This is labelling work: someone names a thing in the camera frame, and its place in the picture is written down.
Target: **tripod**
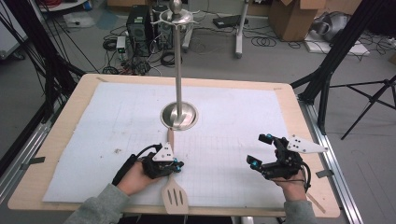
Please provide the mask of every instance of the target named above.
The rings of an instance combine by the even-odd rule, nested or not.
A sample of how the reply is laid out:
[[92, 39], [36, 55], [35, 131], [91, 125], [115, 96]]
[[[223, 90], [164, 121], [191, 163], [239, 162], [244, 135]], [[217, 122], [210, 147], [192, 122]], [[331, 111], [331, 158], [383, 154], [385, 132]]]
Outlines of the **tripod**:
[[[358, 117], [358, 119], [352, 124], [352, 126], [346, 131], [346, 133], [344, 134], [343, 137], [341, 137], [341, 140], [344, 140], [347, 135], [350, 133], [350, 131], [352, 131], [352, 129], [358, 124], [358, 122], [361, 120], [361, 118], [363, 118], [363, 116], [369, 111], [369, 109], [375, 104], [375, 103], [380, 103], [381, 105], [385, 105], [387, 107], [390, 107], [394, 110], [396, 110], [396, 90], [395, 90], [395, 80], [396, 80], [396, 76], [394, 76], [391, 80], [387, 80], [384, 79], [382, 81], [374, 81], [374, 82], [362, 82], [362, 83], [354, 83], [354, 84], [346, 84], [346, 85], [338, 85], [338, 86], [330, 86], [330, 88], [338, 88], [338, 87], [348, 87], [350, 89], [352, 89], [353, 91], [367, 97], [369, 99], [369, 105], [364, 109], [364, 111], [361, 113], [361, 115]], [[373, 96], [360, 91], [356, 88], [354, 88], [354, 86], [361, 86], [361, 85], [370, 85], [370, 84], [378, 84], [378, 83], [383, 83], [384, 86], [379, 89], [378, 92], [376, 92]], [[389, 88], [392, 88], [392, 93], [393, 93], [393, 101], [394, 101], [394, 105], [390, 105], [387, 104], [381, 100], [379, 100], [379, 97], [381, 97], [381, 95]]]

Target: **spatula handle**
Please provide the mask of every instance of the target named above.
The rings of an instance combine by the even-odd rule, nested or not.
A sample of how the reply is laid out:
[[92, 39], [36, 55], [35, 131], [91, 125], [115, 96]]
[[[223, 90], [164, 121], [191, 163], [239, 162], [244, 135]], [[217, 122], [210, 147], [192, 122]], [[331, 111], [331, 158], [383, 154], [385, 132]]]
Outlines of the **spatula handle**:
[[171, 148], [173, 151], [175, 151], [175, 134], [174, 131], [172, 129], [168, 129], [168, 134], [167, 134], [167, 140], [169, 142], [169, 144], [171, 145]]

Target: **aluminum rail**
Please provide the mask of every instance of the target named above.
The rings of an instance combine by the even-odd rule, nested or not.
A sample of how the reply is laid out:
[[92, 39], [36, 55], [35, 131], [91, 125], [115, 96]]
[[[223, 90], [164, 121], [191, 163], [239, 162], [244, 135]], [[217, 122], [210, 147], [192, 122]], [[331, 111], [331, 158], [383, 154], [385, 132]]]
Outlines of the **aluminum rail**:
[[332, 150], [332, 146], [330, 144], [329, 138], [327, 135], [321, 133], [320, 128], [318, 126], [318, 112], [315, 109], [314, 105], [306, 105], [303, 102], [300, 102], [300, 108], [306, 113], [309, 117], [312, 131], [315, 133], [316, 140], [318, 144], [323, 147], [327, 147], [329, 150], [327, 152], [321, 153], [322, 159], [325, 161], [326, 168], [332, 170], [334, 175], [331, 177], [334, 186], [337, 189], [339, 200], [341, 201], [344, 212], [350, 224], [362, 224], [363, 220], [361, 219], [361, 214], [358, 210], [358, 206], [355, 204], [355, 201], [352, 197], [352, 194], [347, 186], [347, 182], [344, 178], [341, 167], [335, 157], [334, 151]]
[[[54, 111], [58, 111], [61, 105], [56, 101]], [[24, 164], [29, 164], [29, 160], [32, 159], [37, 151], [40, 149], [44, 140], [50, 132], [54, 119], [57, 117], [57, 113], [47, 119], [46, 122], [38, 124], [35, 130], [30, 135], [29, 139], [23, 145], [21, 151], [15, 157], [14, 161], [8, 166], [7, 170], [0, 178], [0, 204], [3, 203], [4, 199], [13, 189], [14, 185], [19, 181], [20, 177], [24, 174], [24, 170], [21, 168]]]

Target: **human hand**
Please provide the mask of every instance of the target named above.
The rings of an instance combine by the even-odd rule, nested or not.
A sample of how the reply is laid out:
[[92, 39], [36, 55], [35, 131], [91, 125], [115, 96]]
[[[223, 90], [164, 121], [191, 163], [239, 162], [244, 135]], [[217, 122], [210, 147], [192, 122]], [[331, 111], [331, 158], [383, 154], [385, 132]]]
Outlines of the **human hand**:
[[160, 178], [151, 179], [145, 175], [141, 161], [134, 163], [134, 166], [125, 174], [120, 183], [117, 185], [122, 192], [131, 196], [145, 189], [148, 185], [155, 183]]
[[293, 175], [289, 179], [278, 177], [271, 180], [283, 189], [283, 194], [287, 202], [306, 201], [304, 177], [301, 170], [297, 175]]

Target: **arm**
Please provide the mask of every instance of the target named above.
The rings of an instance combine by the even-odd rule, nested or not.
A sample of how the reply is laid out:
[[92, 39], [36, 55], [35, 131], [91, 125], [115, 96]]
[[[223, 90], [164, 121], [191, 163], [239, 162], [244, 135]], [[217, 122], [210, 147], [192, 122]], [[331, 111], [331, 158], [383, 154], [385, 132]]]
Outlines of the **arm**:
[[108, 184], [96, 198], [90, 198], [65, 222], [69, 223], [118, 223], [120, 213], [136, 194], [158, 179], [151, 179], [143, 172], [142, 162], [137, 161], [117, 185]]
[[286, 222], [292, 224], [314, 224], [317, 223], [312, 203], [306, 199], [302, 172], [292, 176], [290, 179], [272, 179], [283, 189], [285, 195]]

